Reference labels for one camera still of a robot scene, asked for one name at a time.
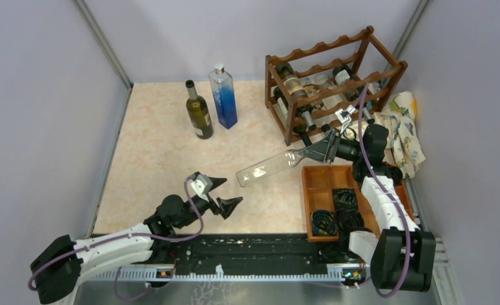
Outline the clear whisky bottle black label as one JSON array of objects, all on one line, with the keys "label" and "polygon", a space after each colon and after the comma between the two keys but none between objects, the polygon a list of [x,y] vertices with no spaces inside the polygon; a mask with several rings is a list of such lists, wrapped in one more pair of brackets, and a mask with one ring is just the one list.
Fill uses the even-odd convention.
[{"label": "clear whisky bottle black label", "polygon": [[[302,86],[304,87],[304,90],[306,91],[306,94],[308,97],[312,97],[313,95],[316,95],[317,93],[320,92],[321,90],[321,85],[317,85],[314,83],[313,80],[309,79],[308,77],[306,78],[301,78],[301,83]],[[312,114],[315,111],[326,111],[328,107],[322,100],[317,100],[311,104],[312,107]],[[334,116],[329,114],[327,116],[324,116],[322,118],[314,118],[314,122],[316,127],[322,127],[325,124],[330,124],[334,120]]]}]

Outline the green wine bottle grey capsule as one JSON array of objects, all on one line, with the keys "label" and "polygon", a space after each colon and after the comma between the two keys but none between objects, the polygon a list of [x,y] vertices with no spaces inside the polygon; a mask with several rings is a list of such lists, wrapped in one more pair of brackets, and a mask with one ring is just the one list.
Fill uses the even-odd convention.
[{"label": "green wine bottle grey capsule", "polygon": [[[341,67],[334,68],[332,70],[332,75],[337,87],[345,85],[349,80],[358,80],[358,78],[354,75],[353,71],[349,68],[348,65],[342,65]],[[337,96],[340,98],[341,102],[354,102],[355,104],[353,106],[357,110],[358,106],[356,103],[362,92],[363,88],[358,87],[356,89],[350,89],[342,93],[338,93]]]}]

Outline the green wine bottle dark label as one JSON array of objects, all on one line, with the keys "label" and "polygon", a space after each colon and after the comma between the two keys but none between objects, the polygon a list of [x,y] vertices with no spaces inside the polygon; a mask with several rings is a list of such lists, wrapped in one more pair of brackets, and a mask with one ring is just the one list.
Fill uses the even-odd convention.
[{"label": "green wine bottle dark label", "polygon": [[[284,82],[284,85],[293,100],[296,100],[299,97],[308,97],[300,79],[295,75],[295,72],[289,63],[277,65],[275,67],[275,71]],[[311,116],[311,111],[312,107],[310,104],[297,107],[296,115],[305,121],[304,131],[306,128],[310,131],[316,129],[316,123]],[[296,132],[301,133],[303,130],[301,128],[297,128]]]}]

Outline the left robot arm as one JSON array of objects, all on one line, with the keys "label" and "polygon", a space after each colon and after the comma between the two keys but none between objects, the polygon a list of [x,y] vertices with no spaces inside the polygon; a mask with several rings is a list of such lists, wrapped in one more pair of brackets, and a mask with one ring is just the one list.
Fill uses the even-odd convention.
[{"label": "left robot arm", "polygon": [[71,295],[96,275],[130,264],[165,262],[175,243],[197,238],[204,230],[203,215],[211,211],[227,219],[243,197],[212,198],[210,192],[227,182],[194,172],[183,182],[185,198],[170,194],[155,212],[128,229],[84,240],[56,238],[30,264],[29,290],[41,304]]}]

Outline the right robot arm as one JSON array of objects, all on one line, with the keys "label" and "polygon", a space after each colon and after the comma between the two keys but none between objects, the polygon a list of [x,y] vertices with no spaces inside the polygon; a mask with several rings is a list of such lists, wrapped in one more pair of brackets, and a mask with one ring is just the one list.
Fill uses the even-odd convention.
[{"label": "right robot arm", "polygon": [[399,290],[427,292],[431,287],[436,252],[433,233],[421,229],[409,216],[395,190],[399,169],[384,161],[388,129],[376,123],[360,132],[361,140],[341,137],[329,128],[323,139],[312,142],[301,134],[301,156],[315,161],[341,158],[353,163],[353,178],[369,203],[380,233],[349,228],[349,238],[338,244],[346,262],[362,258],[370,265],[370,279],[384,298]]}]

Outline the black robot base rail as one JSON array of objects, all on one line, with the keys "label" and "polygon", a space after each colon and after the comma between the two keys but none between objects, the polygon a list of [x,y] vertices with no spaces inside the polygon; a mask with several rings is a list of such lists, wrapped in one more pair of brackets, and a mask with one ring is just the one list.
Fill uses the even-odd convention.
[{"label": "black robot base rail", "polygon": [[325,275],[332,266],[366,272],[368,264],[341,252],[338,241],[310,242],[302,233],[201,234],[189,241],[154,243],[145,264],[175,265],[176,275]]}]

